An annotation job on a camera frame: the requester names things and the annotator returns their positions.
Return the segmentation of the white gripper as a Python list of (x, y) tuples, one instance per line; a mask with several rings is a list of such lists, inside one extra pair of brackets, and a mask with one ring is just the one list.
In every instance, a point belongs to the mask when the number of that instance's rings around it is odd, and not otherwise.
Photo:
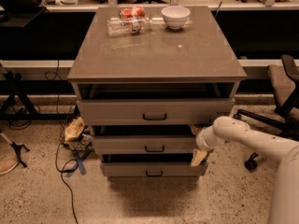
[(206, 157), (207, 151), (214, 149), (217, 145), (217, 137), (212, 127), (203, 128), (195, 138), (196, 146), (192, 154), (191, 167), (198, 166)]

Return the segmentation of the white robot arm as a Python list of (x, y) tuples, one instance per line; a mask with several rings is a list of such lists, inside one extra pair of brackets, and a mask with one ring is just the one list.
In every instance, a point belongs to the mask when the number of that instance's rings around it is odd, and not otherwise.
[(244, 121), (222, 116), (196, 133), (191, 167), (227, 142), (238, 142), (278, 164), (267, 224), (299, 224), (299, 142), (254, 131)]

